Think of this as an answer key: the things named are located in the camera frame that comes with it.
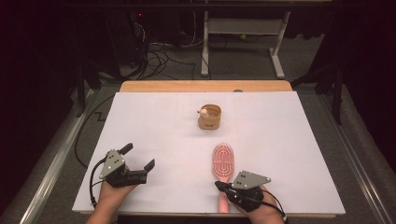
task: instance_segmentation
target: white table leg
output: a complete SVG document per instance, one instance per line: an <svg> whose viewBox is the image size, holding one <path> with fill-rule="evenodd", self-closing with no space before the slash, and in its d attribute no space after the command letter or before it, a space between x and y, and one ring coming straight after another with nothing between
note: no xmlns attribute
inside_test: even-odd
<svg viewBox="0 0 396 224"><path fill-rule="evenodd" d="M282 69L282 66L280 65L280 61L279 61L279 58L277 57L277 53L279 52L280 44L282 43L282 39L283 39L283 35L285 34L286 26L288 25L289 16L290 16L290 12L289 11L285 12L285 15L283 16L283 21L280 24L279 32L277 34L276 46L274 48L269 49L271 59L273 61L273 65L274 65L274 68L276 71L276 76L279 79L284 79L285 74L283 73L283 69Z"/></svg>
<svg viewBox="0 0 396 224"><path fill-rule="evenodd" d="M204 17L204 48L202 50L202 61L201 61L201 76L207 77L209 75L209 48L207 47L207 39L209 37L209 31L207 28L208 12L205 12Z"/></svg>

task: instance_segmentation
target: power cord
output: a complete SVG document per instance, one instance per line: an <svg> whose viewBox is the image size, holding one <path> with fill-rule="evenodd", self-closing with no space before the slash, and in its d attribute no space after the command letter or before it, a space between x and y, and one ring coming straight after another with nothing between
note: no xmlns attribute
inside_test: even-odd
<svg viewBox="0 0 396 224"><path fill-rule="evenodd" d="M274 206L274 205L272 205L270 203L262 202L262 204L275 208L275 210L278 211L279 214L282 216L283 221L285 223L288 223L288 217L286 216L285 211L283 210L282 204L280 204L280 202L277 199L277 197L274 194L272 194L271 192L269 192L268 190L262 189L262 191L266 192L269 195L271 195L276 200L277 204L279 204L280 208L278 208L278 207L276 207L276 206Z"/></svg>
<svg viewBox="0 0 396 224"><path fill-rule="evenodd" d="M95 166L93 166L92 172L91 172L91 178L90 178L90 197L91 197L91 203L93 207L96 207L96 199L93 196L93 192L92 192L92 188L94 186L93 182L93 175L95 174L96 169L98 168L99 165L101 165L102 163L105 163L106 161L106 157L104 157L103 159L101 159L98 163L96 163Z"/></svg>
<svg viewBox="0 0 396 224"><path fill-rule="evenodd" d="M81 128L78 130L78 134L77 134L76 142L75 142L74 153L75 153L75 157L76 157L78 163L81 164L85 169L88 169L88 165L86 165L86 164L79 158L79 156L78 156L78 146L77 146L77 144L78 144L78 139L79 139L79 137L81 136L81 132L82 132L82 130L84 129L84 127L85 127L87 121L88 121L88 120L90 119L90 117L92 116L92 114L94 114L94 113L96 112L96 110L97 110L101 105L103 105L105 102L107 102L108 100L110 100L110 99L113 98L114 96L115 96L115 94L113 94L113 95L107 97L103 102L101 102L98 106L96 106L96 107L93 109L93 111L87 116L87 118L85 118L84 122L83 122L82 125L81 125Z"/></svg>
<svg viewBox="0 0 396 224"><path fill-rule="evenodd" d="M162 42L161 44L159 43L151 43L149 44L149 46L151 48L153 47L159 47L158 49L152 49L148 52L149 55L153 55L153 57L148 59L148 68L150 68L151 70L153 70L150 74L148 75L142 75L139 79L147 79L149 77L153 77L156 76L158 74L161 74L165 77L170 77L172 79L178 79L169 75L166 75L165 73L163 73L163 71L166 68L166 65L168 64L168 62L173 62L173 63L180 63L180 64L185 64L185 65L191 65L192 69L191 69L191 79L193 79L193 72L195 70L195 63L184 63L184 62L180 62L177 61L175 59L172 59L167 53L166 53L166 49L165 46L167 44L165 44L164 42ZM149 62L153 61L153 60L158 60L158 64L149 64Z"/></svg>

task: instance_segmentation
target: cable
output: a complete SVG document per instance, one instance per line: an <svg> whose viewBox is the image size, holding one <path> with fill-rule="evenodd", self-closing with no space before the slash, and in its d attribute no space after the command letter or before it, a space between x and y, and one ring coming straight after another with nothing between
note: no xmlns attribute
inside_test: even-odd
<svg viewBox="0 0 396 224"><path fill-rule="evenodd" d="M180 64L186 64L186 65L192 65L192 69L191 69L191 78L193 79L193 73L195 70L195 63L183 63L180 61L177 61L175 59L172 59L167 53L166 53L166 49L165 46L168 46L167 44L165 44L164 42L160 43L150 43L149 44L150 47L159 47L158 49L153 49L153 50L149 50L148 54L149 55L153 55L153 57L148 59L148 68L150 68L152 70L152 72L150 74L144 75L142 74L139 79L146 79L149 77L153 77L156 76L158 74L161 74L165 77L170 77L172 79L177 79L175 77L166 75L163 73L163 71L166 68L166 65L168 64L168 62L173 62L173 63L180 63ZM150 62L152 62L153 60L157 60L158 63L156 64L150 64Z"/></svg>
<svg viewBox="0 0 396 224"><path fill-rule="evenodd" d="M104 182L104 181L105 181L105 180L98 181L98 182L94 183L92 186L94 187L95 185L100 184L100 183L102 183L102 182Z"/></svg>
<svg viewBox="0 0 396 224"><path fill-rule="evenodd" d="M196 32L197 32L197 22L196 22L196 18L195 18L195 11L192 12L192 16L194 17L194 36L192 38L191 43L186 47L189 47L194 43Z"/></svg>
<svg viewBox="0 0 396 224"><path fill-rule="evenodd" d="M198 45L201 45L202 43L204 43L204 40L202 39L202 40L200 40L198 43L196 43L196 44L193 44L193 45L188 45L188 46L181 46L182 48L190 48L190 47L195 47L195 46L198 46Z"/></svg>
<svg viewBox="0 0 396 224"><path fill-rule="evenodd" d="M90 197L91 197L91 203L92 203L93 207L96 206L96 199L95 199L95 197L93 196L93 192L92 192L92 187L93 187L93 184L92 184L93 175L95 174L95 171L96 171L96 169L98 168L98 166L99 166L100 164L104 163L105 161L106 161L106 157L104 157L104 158L101 159L98 163L96 163L96 165L93 166L93 169L92 169L92 172L91 172L91 178L90 178Z"/></svg>
<svg viewBox="0 0 396 224"><path fill-rule="evenodd" d="M125 80L129 80L129 79L131 79L131 77L133 77L133 76L135 76L135 75L138 75L138 74L141 73L141 72L144 72L145 69L146 69L146 66L145 66L145 65L146 65L145 62L142 61L142 62L136 67L136 69L135 69L134 71L132 71L131 73L129 73L128 75L125 75L125 76L123 76L123 77L125 78ZM119 82L123 82L123 81L124 81L124 80L121 80L121 79L119 79L119 78L105 77L105 76L103 76L103 75L101 75L101 74L99 74L99 78L101 78L102 80L104 80L104 81L106 81L106 82L109 82L109 83L119 83Z"/></svg>
<svg viewBox="0 0 396 224"><path fill-rule="evenodd" d="M81 164L83 167L85 167L85 169L88 169L88 165L86 165L86 164L78 157L78 148L77 148L78 139L79 139L79 137L81 136L81 132L82 132L82 130L84 129L85 124L86 124L87 121L90 119L90 117L92 116L92 114L93 114L94 112L96 112L96 110L97 110L101 105L103 105L106 101L108 101L109 99L113 98L114 96L115 96L115 94L114 94L114 95L111 95L111 96L109 96L109 97L107 97L107 98L106 98L103 102L101 102L96 108L94 108L93 111L88 115L88 117L87 117L87 118L84 120L84 122L82 123L81 128L78 130L78 134L77 134L76 142L75 142L74 153L75 153L76 159L78 160L79 164Z"/></svg>
<svg viewBox="0 0 396 224"><path fill-rule="evenodd" d="M265 189L262 189L262 191L268 193L269 195L271 195L276 200L277 204L279 204L280 208L278 208L278 207L276 207L276 206L274 206L274 205L272 205L270 203L262 202L262 204L275 208L275 210L277 210L280 213L280 215L282 216L283 221L285 223L288 223L288 217L286 216L286 214L285 214L285 212L283 210L282 204L280 204L280 202L277 199L277 197L274 194L270 193L269 191L267 191Z"/></svg>

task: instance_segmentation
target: dark background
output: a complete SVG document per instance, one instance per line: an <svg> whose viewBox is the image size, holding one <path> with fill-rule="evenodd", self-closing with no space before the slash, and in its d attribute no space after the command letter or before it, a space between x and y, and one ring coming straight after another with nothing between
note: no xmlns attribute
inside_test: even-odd
<svg viewBox="0 0 396 224"><path fill-rule="evenodd" d="M392 26L396 18L388 2L368 3L370 6L363 11L347 13L314 9L292 12L285 36L303 34L310 38L326 34L311 71L334 58L343 58L344 81L355 105L379 149L396 170L396 35ZM59 2L40 0L3 1L0 12L3 213L70 111L73 102L69 94L76 87L79 69L83 68L84 78L92 87L99 88L97 72L118 76L120 63L138 54L134 48L122 46L139 43L128 29L126 17L135 13L131 11L124 15L71 13ZM221 17L230 12L212 13ZM145 11L144 15L142 22L149 26L152 35L175 45L180 41L180 30L189 35L193 32L190 13ZM256 18L263 14L233 15ZM202 17L203 13L198 12L198 27L202 27Z"/></svg>

